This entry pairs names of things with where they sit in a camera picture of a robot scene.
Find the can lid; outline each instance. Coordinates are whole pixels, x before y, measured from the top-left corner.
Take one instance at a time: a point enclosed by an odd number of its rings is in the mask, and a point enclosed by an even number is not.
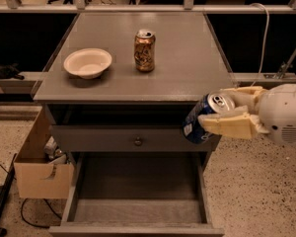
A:
[[[148,29],[140,29],[136,35],[143,39],[149,39],[155,35],[155,32]]]
[[[229,95],[220,91],[208,94],[207,101],[216,114],[222,114],[235,109],[234,100]]]

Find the white bowl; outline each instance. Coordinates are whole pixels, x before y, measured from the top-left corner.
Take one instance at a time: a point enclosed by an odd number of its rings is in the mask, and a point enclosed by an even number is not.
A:
[[[68,73],[84,79],[93,79],[102,75],[110,65],[111,55],[98,48],[75,51],[63,63]]]

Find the speckled floor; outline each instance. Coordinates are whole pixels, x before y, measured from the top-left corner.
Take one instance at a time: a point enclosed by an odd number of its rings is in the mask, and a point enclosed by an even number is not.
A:
[[[0,107],[0,163],[8,169],[39,107]],[[0,185],[6,174],[0,168]],[[215,227],[226,237],[296,237],[296,148],[276,146],[267,138],[246,141],[222,138],[204,173],[208,204]],[[16,181],[13,182],[0,226],[7,236],[50,236],[47,229],[25,223]],[[65,200],[49,201],[61,213]],[[40,199],[30,199],[24,208],[27,220],[57,225]]]

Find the soda can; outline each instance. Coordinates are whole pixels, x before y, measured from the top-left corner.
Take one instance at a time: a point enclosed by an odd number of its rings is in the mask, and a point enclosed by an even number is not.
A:
[[[141,72],[155,69],[155,42],[154,32],[142,29],[135,36],[134,58],[136,68]]]
[[[185,118],[183,123],[185,138],[195,144],[206,142],[214,134],[207,132],[200,126],[198,116],[222,114],[233,109],[235,109],[235,103],[227,94],[218,91],[204,96]]]

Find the drawer handle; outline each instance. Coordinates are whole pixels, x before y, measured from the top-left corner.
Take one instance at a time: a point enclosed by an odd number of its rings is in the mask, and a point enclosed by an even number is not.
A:
[[[142,145],[141,138],[140,137],[136,137],[134,144],[135,144],[135,146],[141,146]]]

